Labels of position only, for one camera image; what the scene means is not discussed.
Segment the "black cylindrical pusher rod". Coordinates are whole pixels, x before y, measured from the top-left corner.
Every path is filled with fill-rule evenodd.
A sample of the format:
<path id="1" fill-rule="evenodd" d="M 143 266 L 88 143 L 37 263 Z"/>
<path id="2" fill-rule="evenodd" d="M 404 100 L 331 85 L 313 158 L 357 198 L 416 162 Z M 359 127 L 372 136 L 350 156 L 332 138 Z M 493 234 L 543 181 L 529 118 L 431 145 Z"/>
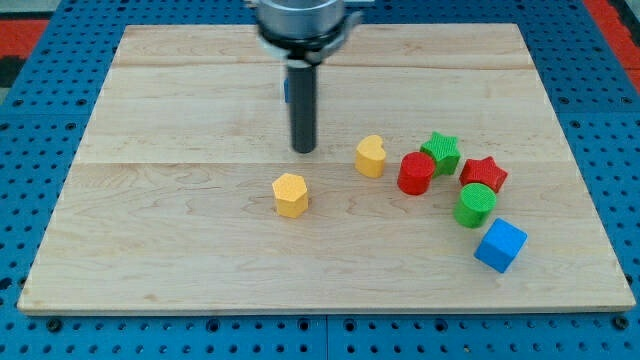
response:
<path id="1" fill-rule="evenodd" d="M 310 153 L 317 143 L 316 66 L 288 66 L 287 80 L 291 147 L 297 153 Z"/>

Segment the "silver round robot end flange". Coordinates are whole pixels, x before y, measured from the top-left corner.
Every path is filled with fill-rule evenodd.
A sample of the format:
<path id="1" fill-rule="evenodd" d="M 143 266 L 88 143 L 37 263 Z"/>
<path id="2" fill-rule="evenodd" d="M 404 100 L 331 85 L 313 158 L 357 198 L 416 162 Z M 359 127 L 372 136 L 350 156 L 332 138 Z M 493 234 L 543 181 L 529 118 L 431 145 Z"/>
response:
<path id="1" fill-rule="evenodd" d="M 257 37 L 274 58 L 289 65 L 320 65 L 363 22 L 363 13 L 347 14 L 342 0 L 260 0 Z"/>

